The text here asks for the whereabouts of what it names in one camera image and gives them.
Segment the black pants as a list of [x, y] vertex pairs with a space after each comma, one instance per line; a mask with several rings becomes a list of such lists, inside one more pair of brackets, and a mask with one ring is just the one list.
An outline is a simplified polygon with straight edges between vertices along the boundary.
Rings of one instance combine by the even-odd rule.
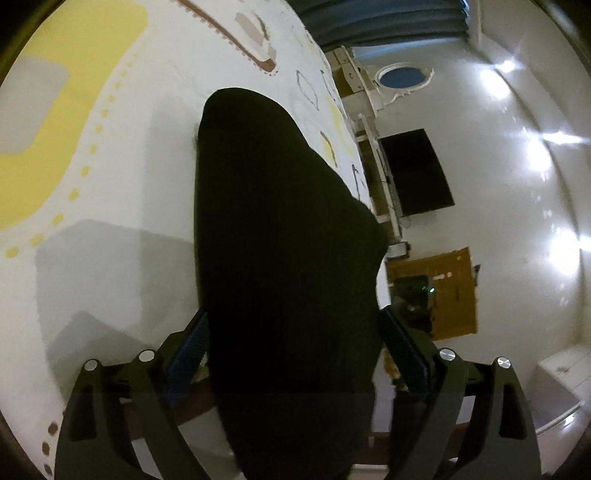
[[199, 302], [238, 468], [249, 479], [345, 479], [372, 423], [386, 234], [259, 93], [207, 99], [197, 167]]

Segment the brown wooden door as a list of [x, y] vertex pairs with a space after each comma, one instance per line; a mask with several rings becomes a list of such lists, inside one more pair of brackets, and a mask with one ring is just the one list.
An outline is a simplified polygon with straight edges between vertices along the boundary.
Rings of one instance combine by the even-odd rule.
[[471, 253], [468, 247], [420, 259], [386, 263], [389, 281], [423, 277], [431, 309], [434, 340], [478, 332], [477, 300]]

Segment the white tv console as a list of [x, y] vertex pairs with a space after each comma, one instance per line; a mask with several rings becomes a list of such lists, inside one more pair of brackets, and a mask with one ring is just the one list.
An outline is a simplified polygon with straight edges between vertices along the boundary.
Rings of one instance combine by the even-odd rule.
[[356, 145], [360, 151], [370, 207], [388, 237], [388, 260], [407, 259], [411, 246], [404, 239], [400, 202], [394, 189], [391, 171], [377, 138], [374, 122], [364, 114], [356, 115]]

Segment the black television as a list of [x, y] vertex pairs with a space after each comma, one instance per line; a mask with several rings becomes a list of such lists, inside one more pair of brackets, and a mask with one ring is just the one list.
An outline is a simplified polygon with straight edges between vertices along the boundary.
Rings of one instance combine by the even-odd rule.
[[425, 129], [382, 137], [404, 216], [413, 216], [455, 205], [443, 167]]

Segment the white cabinet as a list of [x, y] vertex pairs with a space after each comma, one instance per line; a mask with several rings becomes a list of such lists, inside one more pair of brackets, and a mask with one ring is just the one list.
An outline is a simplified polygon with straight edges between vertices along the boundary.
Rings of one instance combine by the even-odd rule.
[[554, 474], [590, 422], [590, 347], [572, 345], [538, 363], [528, 393], [544, 475]]

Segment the white vanity dresser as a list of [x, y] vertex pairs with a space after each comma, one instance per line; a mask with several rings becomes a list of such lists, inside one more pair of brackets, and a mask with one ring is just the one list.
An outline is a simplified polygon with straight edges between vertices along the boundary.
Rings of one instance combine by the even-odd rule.
[[346, 104], [349, 114], [364, 114], [377, 118], [383, 107], [378, 88], [370, 75], [349, 47], [339, 46], [327, 52], [339, 97]]

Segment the oval white-framed mirror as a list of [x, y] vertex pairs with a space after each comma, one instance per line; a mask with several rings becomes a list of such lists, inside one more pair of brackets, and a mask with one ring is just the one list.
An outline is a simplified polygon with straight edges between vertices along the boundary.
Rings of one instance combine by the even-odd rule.
[[411, 95], [427, 87], [434, 69], [421, 67], [411, 62], [397, 62], [381, 68], [375, 74], [377, 91], [385, 105]]

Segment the dark blue curtain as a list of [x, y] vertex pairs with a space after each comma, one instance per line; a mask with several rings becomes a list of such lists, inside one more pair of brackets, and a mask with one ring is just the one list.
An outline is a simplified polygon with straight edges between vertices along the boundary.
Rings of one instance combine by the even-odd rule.
[[470, 6], [462, 0], [291, 0], [305, 28], [329, 51], [467, 38]]

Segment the patterned bed sheet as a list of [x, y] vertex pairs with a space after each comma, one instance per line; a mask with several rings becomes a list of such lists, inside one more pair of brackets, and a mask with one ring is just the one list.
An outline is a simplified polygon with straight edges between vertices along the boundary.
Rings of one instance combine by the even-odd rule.
[[329, 60], [287, 2], [5, 1], [1, 32], [1, 428], [51, 479], [82, 364], [126, 362], [197, 310], [209, 95], [276, 100], [370, 193]]

